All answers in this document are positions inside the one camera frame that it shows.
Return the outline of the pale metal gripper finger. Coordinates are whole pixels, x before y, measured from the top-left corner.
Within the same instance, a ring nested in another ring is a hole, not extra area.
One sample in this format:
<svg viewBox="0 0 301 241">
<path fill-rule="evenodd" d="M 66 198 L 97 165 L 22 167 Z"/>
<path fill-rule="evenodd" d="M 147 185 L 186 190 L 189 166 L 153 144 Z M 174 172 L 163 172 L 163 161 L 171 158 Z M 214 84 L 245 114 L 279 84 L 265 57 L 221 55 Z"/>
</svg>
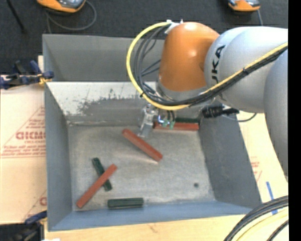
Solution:
<svg viewBox="0 0 301 241">
<path fill-rule="evenodd" d="M 156 108 L 151 104 L 146 104 L 142 108 L 142 121 L 143 122 L 153 122 L 156 115 Z"/>
<path fill-rule="evenodd" d="M 141 122 L 137 135 L 142 138 L 146 138 L 153 129 L 153 122 Z"/>
</svg>

